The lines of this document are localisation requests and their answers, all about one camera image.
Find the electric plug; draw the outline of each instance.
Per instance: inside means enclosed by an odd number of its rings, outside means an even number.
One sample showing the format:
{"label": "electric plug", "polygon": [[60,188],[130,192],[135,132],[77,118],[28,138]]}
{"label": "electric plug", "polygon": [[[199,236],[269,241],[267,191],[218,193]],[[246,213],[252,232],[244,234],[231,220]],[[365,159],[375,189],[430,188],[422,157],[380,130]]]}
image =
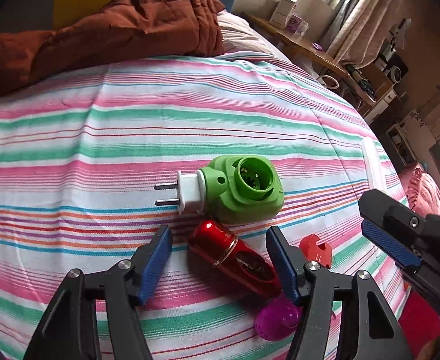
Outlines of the electric plug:
{"label": "electric plug", "polygon": [[183,214],[186,212],[196,212],[203,214],[206,198],[206,184],[203,172],[198,169],[190,175],[177,172],[176,183],[155,184],[155,190],[177,190],[176,199],[157,200],[157,206],[178,205],[178,212]]}
{"label": "electric plug", "polygon": [[157,200],[157,206],[178,205],[180,215],[196,212],[231,225],[273,218],[284,200],[275,167],[257,155],[221,155],[194,174],[179,171],[176,182],[154,189],[177,190],[175,199]]}

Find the metal screw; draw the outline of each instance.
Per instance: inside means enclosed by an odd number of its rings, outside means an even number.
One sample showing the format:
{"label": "metal screw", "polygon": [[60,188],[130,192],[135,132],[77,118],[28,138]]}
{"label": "metal screw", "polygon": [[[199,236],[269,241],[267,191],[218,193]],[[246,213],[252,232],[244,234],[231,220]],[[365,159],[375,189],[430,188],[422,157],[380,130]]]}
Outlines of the metal screw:
{"label": "metal screw", "polygon": [[77,268],[72,269],[69,273],[68,276],[70,276],[72,279],[77,278],[78,276],[80,276],[81,271]]}
{"label": "metal screw", "polygon": [[415,246],[411,247],[411,251],[414,252],[414,255],[417,257],[422,257],[422,252],[418,250]]}
{"label": "metal screw", "polygon": [[317,263],[316,261],[309,261],[307,262],[307,268],[311,271],[318,271],[322,266]]}
{"label": "metal screw", "polygon": [[368,273],[367,271],[361,269],[360,271],[357,272],[358,277],[361,278],[362,280],[368,280],[370,278],[370,273]]}
{"label": "metal screw", "polygon": [[410,218],[410,227],[415,229],[415,228],[417,228],[418,224],[419,224],[418,218],[416,216],[412,216]]}
{"label": "metal screw", "polygon": [[132,266],[132,262],[130,260],[128,260],[128,259],[127,260],[123,259],[122,261],[120,261],[118,263],[118,267],[120,269],[130,269],[131,266]]}

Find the desk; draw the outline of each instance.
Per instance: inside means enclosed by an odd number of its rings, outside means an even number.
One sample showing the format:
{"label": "desk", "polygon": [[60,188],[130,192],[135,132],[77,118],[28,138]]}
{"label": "desk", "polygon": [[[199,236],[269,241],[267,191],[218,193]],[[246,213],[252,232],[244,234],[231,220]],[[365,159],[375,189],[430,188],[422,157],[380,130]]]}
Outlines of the desk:
{"label": "desk", "polygon": [[348,72],[331,56],[325,52],[315,49],[315,47],[312,46],[312,42],[309,40],[301,38],[298,35],[294,35],[286,30],[281,30],[280,28],[274,27],[269,24],[268,20],[262,19],[261,17],[250,15],[248,13],[246,13],[245,16],[248,21],[258,25],[262,30],[268,32],[270,35],[283,42],[287,47],[287,49],[284,50],[284,54],[290,60],[296,53],[299,53],[306,56],[312,62],[327,67],[342,78],[349,76]]}

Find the bed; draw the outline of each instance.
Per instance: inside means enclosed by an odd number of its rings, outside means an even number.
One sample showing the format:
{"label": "bed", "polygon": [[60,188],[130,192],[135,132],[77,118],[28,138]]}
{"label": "bed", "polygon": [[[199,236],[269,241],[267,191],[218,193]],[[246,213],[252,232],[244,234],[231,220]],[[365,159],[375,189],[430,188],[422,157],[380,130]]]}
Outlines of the bed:
{"label": "bed", "polygon": [[[109,268],[162,224],[173,252],[139,318],[154,359],[282,359],[291,337],[255,332],[265,301],[188,251],[200,222],[156,207],[153,185],[222,154],[268,157],[286,199],[269,221],[233,226],[267,256],[277,225],[290,244],[312,233],[334,252],[332,270],[367,269],[397,316],[406,298],[394,262],[361,235],[368,189],[360,141],[375,140],[387,192],[407,204],[395,170],[361,116],[258,38],[267,52],[163,56],[61,73],[0,99],[0,349],[22,359],[70,269]],[[97,303],[104,359],[113,359]],[[341,304],[326,358],[335,358]]]}

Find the brown blanket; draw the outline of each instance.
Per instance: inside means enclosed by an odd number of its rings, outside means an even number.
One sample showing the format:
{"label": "brown blanket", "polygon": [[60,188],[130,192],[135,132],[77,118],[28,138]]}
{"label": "brown blanket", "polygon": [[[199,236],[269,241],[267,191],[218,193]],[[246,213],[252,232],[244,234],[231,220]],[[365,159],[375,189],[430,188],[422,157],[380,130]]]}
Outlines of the brown blanket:
{"label": "brown blanket", "polygon": [[223,54],[219,0],[113,0],[55,31],[0,33],[0,96],[53,74],[161,55]]}

